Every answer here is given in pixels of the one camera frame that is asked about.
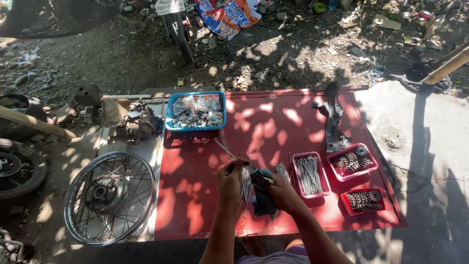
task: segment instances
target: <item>banner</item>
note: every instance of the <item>banner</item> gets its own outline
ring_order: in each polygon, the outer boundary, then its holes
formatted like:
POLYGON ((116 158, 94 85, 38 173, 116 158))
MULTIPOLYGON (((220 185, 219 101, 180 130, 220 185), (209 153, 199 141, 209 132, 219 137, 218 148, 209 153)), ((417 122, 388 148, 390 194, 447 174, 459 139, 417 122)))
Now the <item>banner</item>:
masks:
POLYGON ((249 28, 262 18, 254 9, 257 0, 229 0, 225 3, 195 0, 195 3, 205 25, 226 40, 231 40, 241 28, 249 28))

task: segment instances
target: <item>tire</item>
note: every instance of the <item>tire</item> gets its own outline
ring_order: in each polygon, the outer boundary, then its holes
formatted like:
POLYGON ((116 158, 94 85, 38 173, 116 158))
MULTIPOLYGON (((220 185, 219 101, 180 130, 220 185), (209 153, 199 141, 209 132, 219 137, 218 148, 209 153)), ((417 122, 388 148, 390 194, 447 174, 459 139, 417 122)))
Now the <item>tire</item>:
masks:
POLYGON ((47 164, 44 157, 28 145, 12 140, 0 139, 0 149, 5 148, 13 148, 15 152, 27 156, 34 164, 34 171, 26 183, 7 191, 0 191, 0 200, 22 196, 39 188, 47 176, 47 164))
POLYGON ((190 53, 189 44, 186 41, 179 43, 179 50, 181 51, 182 57, 186 62, 186 65, 194 64, 194 59, 190 53))

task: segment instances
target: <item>wooden pole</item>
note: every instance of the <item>wooden pole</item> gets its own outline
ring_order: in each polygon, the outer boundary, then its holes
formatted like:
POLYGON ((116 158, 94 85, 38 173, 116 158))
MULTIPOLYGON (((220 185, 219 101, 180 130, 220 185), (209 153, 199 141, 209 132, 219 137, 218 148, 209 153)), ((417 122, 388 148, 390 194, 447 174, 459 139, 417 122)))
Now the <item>wooden pole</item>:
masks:
POLYGON ((463 51, 461 51, 461 53, 454 56, 451 60, 436 69, 429 76, 427 76, 427 78, 423 79, 421 83, 433 85, 467 62, 469 62, 469 47, 465 48, 463 51))
POLYGON ((23 113, 20 113, 20 112, 13 111, 13 110, 11 110, 9 108, 6 108, 6 107, 3 107, 3 106, 0 106, 0 117, 2 117, 4 119, 8 119, 8 120, 16 122, 16 123, 23 124, 23 125, 28 126, 28 127, 32 127, 34 129, 46 132, 48 134, 52 134, 52 135, 56 135, 56 136, 59 136, 59 137, 67 138, 69 140, 71 140, 73 138, 77 138, 77 135, 75 135, 70 130, 67 130, 67 129, 64 129, 64 128, 61 128, 61 127, 57 127, 55 125, 51 125, 51 124, 48 124, 46 122, 42 122, 41 120, 37 120, 36 118, 34 118, 32 116, 29 116, 29 115, 26 115, 26 114, 23 114, 23 113))

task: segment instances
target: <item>red table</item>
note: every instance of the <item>red table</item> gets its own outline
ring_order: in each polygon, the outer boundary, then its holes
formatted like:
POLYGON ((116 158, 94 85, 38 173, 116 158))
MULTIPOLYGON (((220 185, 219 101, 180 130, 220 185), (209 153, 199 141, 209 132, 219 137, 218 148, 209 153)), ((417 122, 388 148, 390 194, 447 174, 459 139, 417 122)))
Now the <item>red table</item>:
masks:
MULTIPOLYGON (((408 226, 352 91, 340 91, 339 102, 344 114, 339 129, 352 138, 351 144, 364 143, 369 148, 379 163, 379 170, 347 183, 336 179, 326 161, 326 117, 311 107, 314 101, 329 101, 322 92, 277 90, 226 93, 226 97, 227 124, 222 132, 167 131, 165 134, 155 240, 210 236, 218 203, 216 171, 232 159, 214 142, 216 137, 221 138, 222 144, 234 155, 250 159, 256 167, 271 171, 276 163, 283 162, 288 173, 291 172, 289 152, 318 152, 331 193, 324 198, 303 200, 326 231, 408 226), (348 216, 339 195, 359 188, 385 189, 388 192, 386 210, 348 216)), ((291 183, 299 193, 293 177, 291 183)), ((272 221, 269 216, 255 217, 251 204, 244 218, 244 208, 243 203, 238 210, 237 236, 297 233, 291 216, 283 211, 272 221)))

